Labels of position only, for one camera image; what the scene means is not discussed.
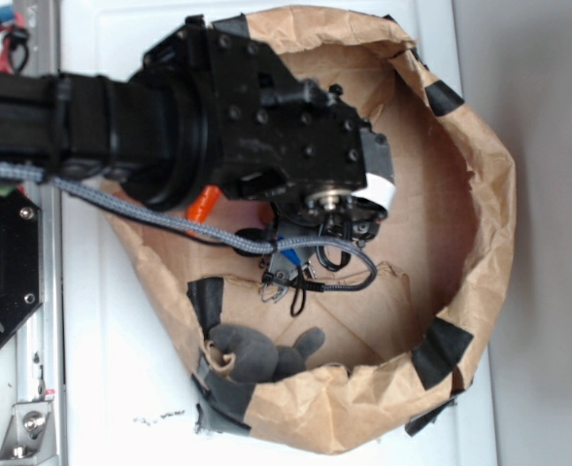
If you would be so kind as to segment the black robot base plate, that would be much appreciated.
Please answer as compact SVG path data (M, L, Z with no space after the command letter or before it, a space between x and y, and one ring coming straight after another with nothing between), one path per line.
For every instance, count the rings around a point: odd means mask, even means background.
M22 192L0 197L0 349L41 304L39 217Z

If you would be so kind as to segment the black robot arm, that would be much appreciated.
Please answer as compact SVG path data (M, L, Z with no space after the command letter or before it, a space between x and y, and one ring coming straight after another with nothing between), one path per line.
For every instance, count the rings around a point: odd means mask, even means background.
M197 18L125 83L0 73L0 161L69 180L103 176L161 212L212 185L364 240L395 193L387 139L338 86L296 78L267 44Z

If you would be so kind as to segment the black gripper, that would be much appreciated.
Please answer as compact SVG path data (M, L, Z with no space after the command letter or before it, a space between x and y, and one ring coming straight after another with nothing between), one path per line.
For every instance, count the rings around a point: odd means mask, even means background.
M298 79L269 45L199 23L145 54L142 82L163 94L168 143L148 207L182 209L215 185L306 228L378 234L395 195L390 147L338 86Z

